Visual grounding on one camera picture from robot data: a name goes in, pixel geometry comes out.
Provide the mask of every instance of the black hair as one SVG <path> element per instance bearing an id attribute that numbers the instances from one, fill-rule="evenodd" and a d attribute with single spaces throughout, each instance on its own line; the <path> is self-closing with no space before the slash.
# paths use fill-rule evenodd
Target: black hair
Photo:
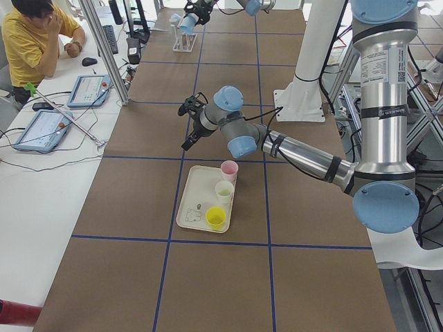
<path id="1" fill-rule="evenodd" d="M 54 11 L 52 0 L 11 0 L 12 5 L 23 15 L 33 19 L 42 18 L 46 13 Z"/>

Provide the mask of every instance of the green object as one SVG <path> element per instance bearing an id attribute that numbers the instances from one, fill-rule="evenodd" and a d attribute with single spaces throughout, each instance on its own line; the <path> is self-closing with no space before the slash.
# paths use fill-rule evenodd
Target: green object
<path id="1" fill-rule="evenodd" d="M 37 88 L 31 82 L 28 82 L 24 88 L 25 88 L 25 90 L 30 91 L 31 97 L 33 97 L 35 92 L 37 91 Z"/>

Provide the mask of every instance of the person's arm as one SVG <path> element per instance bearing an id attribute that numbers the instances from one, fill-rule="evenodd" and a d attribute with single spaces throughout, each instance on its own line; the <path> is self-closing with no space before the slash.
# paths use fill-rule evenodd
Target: person's arm
<path id="1" fill-rule="evenodd" d="M 86 41 L 86 35 L 81 26 L 76 28 L 72 34 L 72 41 L 64 46 L 64 50 L 70 57 L 78 57 L 82 52 L 84 43 Z"/>
<path id="2" fill-rule="evenodd" d="M 57 14 L 52 14 L 44 22 L 44 29 L 48 33 L 48 43 L 35 70 L 45 76 L 53 77 L 58 59 L 58 32 L 62 27 L 62 19 Z"/>

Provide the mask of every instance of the wristwatch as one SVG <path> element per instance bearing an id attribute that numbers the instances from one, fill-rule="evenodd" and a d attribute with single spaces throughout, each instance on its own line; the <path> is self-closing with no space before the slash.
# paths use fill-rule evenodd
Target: wristwatch
<path id="1" fill-rule="evenodd" d="M 78 41 L 76 41 L 76 40 L 73 40 L 71 43 L 72 43 L 72 44 L 77 44 L 77 45 L 78 45 L 78 48 L 80 49 L 80 52 L 82 52 L 82 50 L 83 50 L 83 46 L 81 45 L 80 42 L 78 42 Z"/>

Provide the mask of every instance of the person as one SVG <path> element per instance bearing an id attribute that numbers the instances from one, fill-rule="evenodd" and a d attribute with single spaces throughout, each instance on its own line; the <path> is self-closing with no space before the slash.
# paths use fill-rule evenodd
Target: person
<path id="1" fill-rule="evenodd" d="M 64 46 L 70 57 L 77 57 L 86 37 L 83 28 L 52 0 L 11 0 L 13 9 L 2 24 L 2 37 L 10 67 L 16 102 L 23 105 L 30 97 L 24 86 L 35 86 L 53 77 L 60 56 L 58 35 L 71 37 Z"/>

